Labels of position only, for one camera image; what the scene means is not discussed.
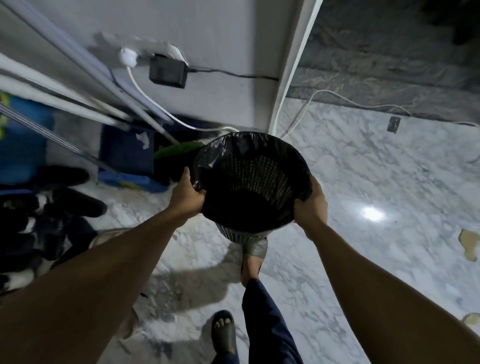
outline pipe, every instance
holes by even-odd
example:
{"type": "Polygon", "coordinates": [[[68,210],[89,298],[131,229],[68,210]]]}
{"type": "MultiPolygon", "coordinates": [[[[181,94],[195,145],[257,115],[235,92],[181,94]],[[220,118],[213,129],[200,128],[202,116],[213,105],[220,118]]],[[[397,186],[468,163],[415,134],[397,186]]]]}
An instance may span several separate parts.
{"type": "Polygon", "coordinates": [[[90,120],[95,120],[101,122],[102,124],[116,126],[117,128],[126,131],[130,130],[130,125],[126,122],[116,120],[107,115],[100,114],[99,112],[84,108],[83,106],[73,104],[69,101],[40,91],[35,87],[26,84],[25,82],[18,81],[14,78],[1,74],[0,90],[21,98],[26,98],[27,100],[32,100],[45,105],[53,106],[54,108],[71,112],[72,114],[79,115],[90,120]]]}
{"type": "Polygon", "coordinates": [[[119,119],[123,119],[125,121],[132,121],[132,117],[126,112],[118,110],[113,106],[110,106],[109,104],[106,104],[93,97],[85,97],[82,94],[76,92],[75,90],[72,90],[71,88],[65,86],[61,82],[54,80],[53,78],[50,78],[28,66],[25,66],[23,63],[8,58],[3,53],[0,53],[0,69],[8,71],[16,76],[40,85],[48,90],[71,98],[72,100],[76,100],[78,102],[81,102],[82,104],[103,111],[107,114],[116,116],[119,119]]]}
{"type": "MultiPolygon", "coordinates": [[[[178,141],[175,138],[173,138],[150,115],[148,115],[141,107],[139,107],[136,102],[130,98],[130,96],[123,93],[117,87],[117,85],[112,81],[113,76],[111,75],[110,70],[104,64],[102,64],[85,48],[71,39],[66,33],[58,29],[50,20],[39,13],[30,3],[25,0],[1,0],[1,2],[10,11],[27,23],[32,29],[39,33],[43,38],[58,48],[58,50],[60,50],[90,76],[97,80],[104,88],[110,91],[129,108],[131,108],[152,128],[161,133],[172,144],[178,144],[178,141]],[[96,67],[100,64],[102,64],[106,70],[100,70],[96,67]]],[[[120,81],[120,79],[117,80],[117,82],[122,85],[122,81],[120,81]]]]}
{"type": "Polygon", "coordinates": [[[70,150],[71,152],[74,152],[75,154],[79,155],[83,159],[86,159],[89,162],[92,162],[92,163],[96,164],[97,166],[99,166],[99,167],[101,167],[105,170],[109,170],[109,171],[111,171],[115,174],[119,173],[118,171],[116,171],[115,169],[110,167],[108,164],[102,162],[101,160],[92,156],[91,154],[88,154],[88,153],[82,151],[81,149],[77,148],[72,143],[66,141],[62,137],[56,135],[55,133],[52,133],[50,130],[48,130],[44,126],[36,123],[33,120],[30,120],[29,118],[25,117],[21,113],[19,113],[19,112],[15,111],[14,109],[2,104],[1,102],[0,102],[0,113],[5,115],[9,119],[12,119],[13,121],[16,121],[16,122],[20,123],[21,125],[26,126],[27,128],[34,131],[35,133],[40,134],[42,137],[47,138],[47,139],[51,140],[52,142],[55,142],[55,143],[61,145],[64,148],[67,148],[68,150],[70,150]]]}

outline power cord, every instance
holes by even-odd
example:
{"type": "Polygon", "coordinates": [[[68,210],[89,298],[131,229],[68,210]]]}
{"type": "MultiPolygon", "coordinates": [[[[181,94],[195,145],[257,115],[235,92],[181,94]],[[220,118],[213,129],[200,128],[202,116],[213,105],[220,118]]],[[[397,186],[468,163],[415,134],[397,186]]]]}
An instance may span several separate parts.
{"type": "Polygon", "coordinates": [[[235,129],[235,128],[232,128],[230,126],[222,126],[221,128],[213,128],[213,129],[201,129],[201,128],[195,128],[194,126],[191,126],[191,125],[188,125],[188,124],[185,124],[184,122],[182,122],[181,120],[179,120],[178,118],[176,118],[175,116],[173,116],[172,114],[170,114],[168,111],[166,111],[163,107],[161,107],[159,104],[157,104],[155,101],[153,101],[141,88],[140,86],[138,85],[137,81],[135,80],[133,74],[132,74],[132,68],[130,66],[126,66],[126,69],[127,69],[127,73],[128,73],[128,76],[130,77],[130,80],[132,81],[133,83],[133,86],[135,86],[135,88],[138,90],[138,92],[140,92],[143,96],[145,96],[145,98],[147,98],[152,104],[154,104],[155,106],[157,106],[160,110],[162,110],[164,113],[166,113],[169,117],[172,118],[172,120],[176,121],[177,123],[183,125],[184,127],[186,128],[189,128],[189,129],[192,129],[192,130],[197,130],[199,132],[219,132],[219,131],[222,131],[222,130],[226,130],[226,131],[232,131],[232,132],[239,132],[240,130],[238,129],[235,129]]]}
{"type": "Polygon", "coordinates": [[[393,105],[393,104],[385,104],[385,105],[375,105],[375,106],[366,106],[366,105],[361,105],[361,104],[358,104],[352,100],[349,100],[347,99],[345,96],[342,96],[338,93],[336,93],[335,91],[331,91],[331,90],[317,90],[315,91],[311,96],[310,98],[308,99],[308,101],[304,104],[303,106],[303,111],[298,119],[298,121],[295,123],[295,125],[293,127],[291,127],[290,130],[288,130],[280,139],[285,139],[288,135],[290,135],[290,133],[293,131],[293,129],[295,129],[297,127],[297,125],[300,123],[300,121],[303,119],[303,117],[305,116],[305,113],[307,112],[307,109],[308,109],[308,106],[310,105],[310,103],[312,102],[312,99],[313,97],[320,93],[320,92],[327,92],[329,94],[332,94],[332,95],[335,95],[341,99],[344,99],[345,101],[349,102],[350,104],[353,104],[355,106],[358,106],[358,107],[361,107],[361,108],[365,108],[365,109],[375,109],[375,108],[381,108],[381,107],[384,107],[384,106],[390,106],[390,107],[394,107],[394,108],[397,108],[397,109],[400,109],[400,110],[403,110],[404,112],[407,113],[408,116],[412,116],[412,113],[410,111],[408,111],[406,108],[402,107],[402,106],[399,106],[399,105],[393,105]]]}
{"type": "Polygon", "coordinates": [[[220,73],[224,73],[224,74],[228,74],[228,75],[230,75],[230,76],[240,77],[240,78],[263,78],[263,79],[265,79],[265,80],[279,81],[279,79],[278,79],[277,77],[258,76],[258,75],[255,75],[255,74],[237,74],[237,73],[233,73],[233,72],[229,72],[229,71],[216,70],[216,69],[211,69],[211,68],[201,69],[201,68],[192,68],[192,67],[189,67],[189,68],[188,68],[188,72],[189,72],[189,73],[199,73],[199,72],[213,73],[213,72],[220,72],[220,73]]]}

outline person's left hand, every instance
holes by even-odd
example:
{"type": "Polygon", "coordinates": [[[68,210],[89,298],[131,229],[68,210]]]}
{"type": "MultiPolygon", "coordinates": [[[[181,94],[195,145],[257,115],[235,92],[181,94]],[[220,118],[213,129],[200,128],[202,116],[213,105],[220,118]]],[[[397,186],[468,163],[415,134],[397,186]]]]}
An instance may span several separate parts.
{"type": "Polygon", "coordinates": [[[190,183],[190,170],[185,167],[179,184],[173,189],[169,210],[174,217],[179,218],[184,224],[189,218],[194,217],[200,211],[205,201],[205,190],[197,192],[190,183]]]}

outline black cable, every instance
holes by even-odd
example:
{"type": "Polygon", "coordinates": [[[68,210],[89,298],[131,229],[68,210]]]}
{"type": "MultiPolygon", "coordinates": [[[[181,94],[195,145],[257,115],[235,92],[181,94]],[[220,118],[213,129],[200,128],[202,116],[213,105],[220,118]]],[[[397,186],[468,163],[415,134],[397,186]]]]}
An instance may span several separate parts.
{"type": "Polygon", "coordinates": [[[232,73],[232,72],[228,72],[228,71],[224,71],[224,70],[215,70],[215,69],[198,69],[198,68],[188,68],[188,72],[189,73],[197,73],[197,72],[205,72],[205,73],[212,73],[212,72],[220,72],[220,73],[224,73],[224,74],[228,74],[230,76],[234,76],[234,77],[240,77],[240,78],[263,78],[265,80],[272,80],[272,81],[279,81],[278,78],[276,77],[270,77],[270,76],[257,76],[255,74],[236,74],[236,73],[232,73]]]}

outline electrical outlet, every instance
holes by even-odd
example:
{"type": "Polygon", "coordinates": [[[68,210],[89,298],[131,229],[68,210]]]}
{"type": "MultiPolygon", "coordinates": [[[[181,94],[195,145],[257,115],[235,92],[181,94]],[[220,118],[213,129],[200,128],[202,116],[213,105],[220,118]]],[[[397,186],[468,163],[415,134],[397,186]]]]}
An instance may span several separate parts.
{"type": "Polygon", "coordinates": [[[114,48],[130,48],[136,51],[141,57],[151,57],[153,54],[171,58],[173,60],[188,62],[180,52],[180,49],[165,41],[155,39],[141,39],[136,36],[123,36],[119,34],[109,34],[102,32],[103,38],[114,48]]]}

